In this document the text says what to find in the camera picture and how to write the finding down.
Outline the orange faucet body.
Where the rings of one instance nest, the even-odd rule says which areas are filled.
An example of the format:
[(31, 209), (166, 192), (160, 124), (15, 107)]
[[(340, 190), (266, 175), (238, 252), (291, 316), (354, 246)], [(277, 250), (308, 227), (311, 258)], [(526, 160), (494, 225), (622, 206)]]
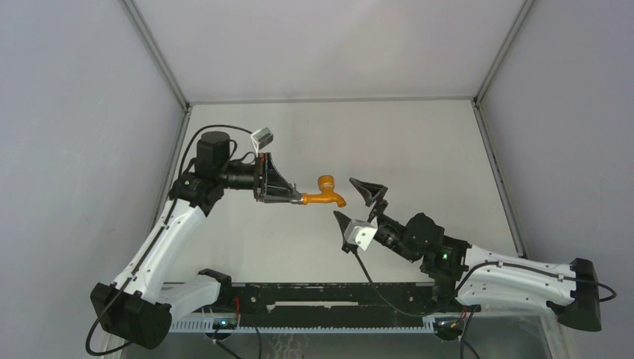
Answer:
[(301, 204), (329, 204), (335, 203), (339, 208), (346, 206), (346, 201), (341, 194), (336, 192), (335, 179), (329, 174), (321, 175), (317, 179), (318, 194), (303, 193), (301, 196)]

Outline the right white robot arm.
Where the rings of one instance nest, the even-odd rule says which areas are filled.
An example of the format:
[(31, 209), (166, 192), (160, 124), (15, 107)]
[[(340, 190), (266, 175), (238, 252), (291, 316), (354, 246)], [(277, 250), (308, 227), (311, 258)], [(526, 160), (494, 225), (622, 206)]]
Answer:
[(535, 262), (497, 254), (448, 236), (425, 213), (406, 224), (386, 215), (387, 187), (350, 178), (370, 208), (367, 220), (334, 213), (342, 233), (342, 250), (357, 255), (373, 242), (410, 263), (433, 281), (429, 315), (465, 307), (501, 307), (554, 313), (558, 323), (578, 331), (602, 329), (600, 282), (590, 260)]

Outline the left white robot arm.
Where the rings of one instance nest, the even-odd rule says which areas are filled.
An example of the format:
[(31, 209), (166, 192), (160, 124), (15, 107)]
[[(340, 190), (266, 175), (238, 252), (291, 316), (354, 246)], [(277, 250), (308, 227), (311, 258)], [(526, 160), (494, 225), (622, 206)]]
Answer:
[(176, 286), (172, 295), (162, 289), (183, 245), (227, 189), (252, 191), (260, 203), (303, 202), (303, 195), (275, 168), (271, 154), (262, 151), (274, 139), (271, 130), (265, 127), (248, 133), (254, 160), (244, 163), (233, 157), (238, 145), (228, 134), (231, 128), (208, 125), (192, 135), (150, 234), (110, 284), (97, 283), (93, 288), (90, 300), (96, 320), (85, 340), (89, 355), (100, 355), (90, 347), (98, 327), (124, 339), (120, 349), (131, 344), (154, 349), (172, 322), (206, 305), (217, 312), (232, 306), (233, 291), (209, 271)]

